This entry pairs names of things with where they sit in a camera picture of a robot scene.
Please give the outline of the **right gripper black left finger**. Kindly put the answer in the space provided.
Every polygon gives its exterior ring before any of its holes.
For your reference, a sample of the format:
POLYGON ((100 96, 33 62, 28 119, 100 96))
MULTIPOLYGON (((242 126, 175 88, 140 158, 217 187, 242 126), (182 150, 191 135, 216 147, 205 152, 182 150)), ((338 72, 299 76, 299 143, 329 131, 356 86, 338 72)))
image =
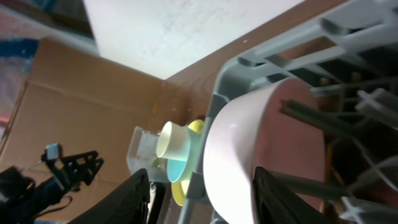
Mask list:
POLYGON ((145 224, 149 213, 150 183, 139 169, 109 195, 69 224, 145 224))

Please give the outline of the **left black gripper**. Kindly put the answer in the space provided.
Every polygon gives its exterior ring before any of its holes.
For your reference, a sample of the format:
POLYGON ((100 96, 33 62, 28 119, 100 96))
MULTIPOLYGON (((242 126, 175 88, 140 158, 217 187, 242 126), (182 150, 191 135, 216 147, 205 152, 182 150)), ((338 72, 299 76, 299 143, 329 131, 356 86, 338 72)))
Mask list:
POLYGON ((58 212, 67 208, 73 202, 73 197, 67 195, 67 187, 79 187, 82 182, 90 185, 103 164, 97 151, 46 160, 50 171, 27 171, 35 184, 27 203, 36 212, 58 212))

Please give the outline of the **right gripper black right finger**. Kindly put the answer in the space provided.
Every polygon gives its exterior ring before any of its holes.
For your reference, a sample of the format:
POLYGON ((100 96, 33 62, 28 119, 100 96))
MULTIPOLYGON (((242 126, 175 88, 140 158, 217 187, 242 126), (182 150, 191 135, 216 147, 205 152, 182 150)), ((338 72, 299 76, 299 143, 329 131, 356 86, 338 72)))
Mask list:
POLYGON ((256 220, 260 224, 323 224, 331 221, 257 167, 252 180, 256 220))

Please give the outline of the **light blue bowl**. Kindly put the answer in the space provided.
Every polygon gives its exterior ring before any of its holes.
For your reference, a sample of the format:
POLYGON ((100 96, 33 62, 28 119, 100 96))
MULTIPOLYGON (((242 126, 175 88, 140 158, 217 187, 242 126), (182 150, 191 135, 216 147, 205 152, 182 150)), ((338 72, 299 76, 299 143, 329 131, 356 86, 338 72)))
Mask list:
POLYGON ((167 162, 167 177, 170 182, 181 182, 190 179, 200 155, 201 134, 188 129, 190 136, 189 154, 186 161, 169 159, 167 162))

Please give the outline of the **cream white cup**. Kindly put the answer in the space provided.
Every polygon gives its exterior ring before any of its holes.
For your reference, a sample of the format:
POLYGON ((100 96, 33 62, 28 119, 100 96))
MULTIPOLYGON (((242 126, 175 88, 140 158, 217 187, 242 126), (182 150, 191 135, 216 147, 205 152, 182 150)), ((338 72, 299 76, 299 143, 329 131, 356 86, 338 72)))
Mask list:
POLYGON ((190 136, 185 126, 171 121, 164 124, 156 145, 156 156, 163 159, 186 161, 190 145, 190 136))

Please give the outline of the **white bowl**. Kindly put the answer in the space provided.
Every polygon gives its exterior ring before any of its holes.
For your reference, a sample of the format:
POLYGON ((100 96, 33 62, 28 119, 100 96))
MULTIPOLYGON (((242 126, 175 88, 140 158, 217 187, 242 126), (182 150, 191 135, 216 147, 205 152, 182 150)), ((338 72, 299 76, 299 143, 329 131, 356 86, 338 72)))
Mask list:
POLYGON ((318 108, 304 82, 286 78, 233 99, 211 125, 203 158, 205 188, 228 223, 255 223, 251 183, 257 166, 325 180, 323 132, 280 113, 284 100, 318 108))

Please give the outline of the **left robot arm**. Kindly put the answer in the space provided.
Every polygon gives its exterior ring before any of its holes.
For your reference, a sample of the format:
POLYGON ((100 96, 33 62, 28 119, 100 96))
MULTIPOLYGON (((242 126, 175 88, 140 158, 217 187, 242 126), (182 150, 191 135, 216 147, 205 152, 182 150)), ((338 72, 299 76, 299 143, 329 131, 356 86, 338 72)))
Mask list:
POLYGON ((52 176, 39 185, 15 166, 1 172, 1 223, 33 223, 43 215, 66 208, 47 209, 64 198, 72 202, 68 193, 78 192, 82 183, 90 185, 104 164, 97 151, 63 157, 46 150, 40 160, 52 176))

